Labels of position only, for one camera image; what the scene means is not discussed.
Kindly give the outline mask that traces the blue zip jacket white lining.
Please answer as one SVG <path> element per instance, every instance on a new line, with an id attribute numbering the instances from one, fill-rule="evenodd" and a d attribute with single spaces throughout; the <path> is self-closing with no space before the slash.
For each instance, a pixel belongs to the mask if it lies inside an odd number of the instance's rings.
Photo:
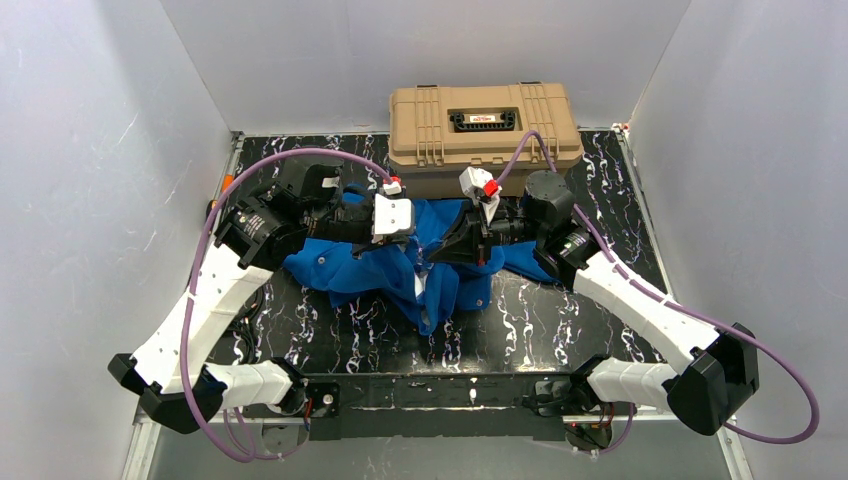
<path id="1" fill-rule="evenodd" d="M 380 292 L 423 336 L 457 311 L 486 309 L 492 278 L 503 269 L 536 282 L 558 283 L 533 258 L 533 241 L 493 248 L 483 267 L 427 263 L 424 254 L 446 233 L 462 204 L 459 199 L 415 199 L 416 232 L 407 245 L 378 248 L 356 258 L 349 243 L 308 239 L 299 253 L 284 260 L 283 268 L 299 284 L 326 292 L 334 308 Z"/>

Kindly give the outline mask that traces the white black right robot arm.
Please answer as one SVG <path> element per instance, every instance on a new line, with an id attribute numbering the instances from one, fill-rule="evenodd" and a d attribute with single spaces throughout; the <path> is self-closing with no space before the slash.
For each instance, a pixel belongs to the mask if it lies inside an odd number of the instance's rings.
<path id="1" fill-rule="evenodd" d="M 467 199 L 428 261 L 483 266 L 494 247 L 531 241 L 531 258 L 545 274 L 605 308 L 663 358 L 596 356 L 567 386 L 544 394 L 541 409 L 566 413 L 627 402 L 669 410 L 691 430 L 712 435 L 756 392 L 757 350 L 744 339 L 749 330 L 712 327 L 642 284 L 581 217 L 562 176 L 530 174 L 517 205 L 501 203 L 500 184 L 481 168 L 467 168 L 459 184 Z"/>

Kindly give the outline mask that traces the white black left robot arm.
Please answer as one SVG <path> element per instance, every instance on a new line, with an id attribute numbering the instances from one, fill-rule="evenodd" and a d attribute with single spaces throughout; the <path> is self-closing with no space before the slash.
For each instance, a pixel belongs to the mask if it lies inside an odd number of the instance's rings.
<path id="1" fill-rule="evenodd" d="M 308 239 L 348 243 L 356 253 L 405 241 L 414 207 L 402 181 L 384 174 L 376 190 L 353 187 L 346 201 L 343 165 L 356 156 L 304 148 L 272 156 L 276 177 L 233 206 L 210 210 L 184 293 L 158 329 L 108 369 L 155 422 L 195 432 L 224 410 L 265 404 L 292 413 L 308 405 L 307 379 L 272 359 L 218 365 L 208 357 L 228 326 L 286 258 Z"/>

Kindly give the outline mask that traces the tan plastic toolbox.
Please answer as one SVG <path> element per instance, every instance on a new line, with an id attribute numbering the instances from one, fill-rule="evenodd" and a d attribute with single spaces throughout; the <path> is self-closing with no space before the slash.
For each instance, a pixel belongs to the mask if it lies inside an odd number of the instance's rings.
<path id="1" fill-rule="evenodd" d="M 584 155 L 559 83 L 399 88 L 389 97 L 389 126 L 390 166 L 414 199 L 459 198 L 467 167 L 498 177 L 510 159 L 502 193 L 519 196 L 530 173 L 565 174 Z"/>

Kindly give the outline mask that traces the orange handled screwdriver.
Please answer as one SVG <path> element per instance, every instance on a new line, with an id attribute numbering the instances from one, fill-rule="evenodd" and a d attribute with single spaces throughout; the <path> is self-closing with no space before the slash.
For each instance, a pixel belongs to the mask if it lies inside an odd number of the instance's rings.
<path id="1" fill-rule="evenodd" d="M 230 187 L 230 185 L 232 184 L 233 180 L 234 180 L 234 177 L 231 174 L 226 175 L 224 177 L 222 185 L 221 185 L 221 191 L 222 192 L 226 191 Z"/>

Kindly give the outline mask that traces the yellow black handled screwdriver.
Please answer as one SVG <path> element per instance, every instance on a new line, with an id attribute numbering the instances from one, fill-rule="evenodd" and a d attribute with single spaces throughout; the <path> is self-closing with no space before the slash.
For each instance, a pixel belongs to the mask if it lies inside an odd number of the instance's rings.
<path id="1" fill-rule="evenodd" d="M 205 207 L 205 211 L 204 211 L 204 218 L 207 218 L 209 216 L 210 212 L 213 210 L 213 208 L 215 207 L 216 204 L 217 204 L 216 200 L 210 200 L 207 203 L 207 205 Z"/>

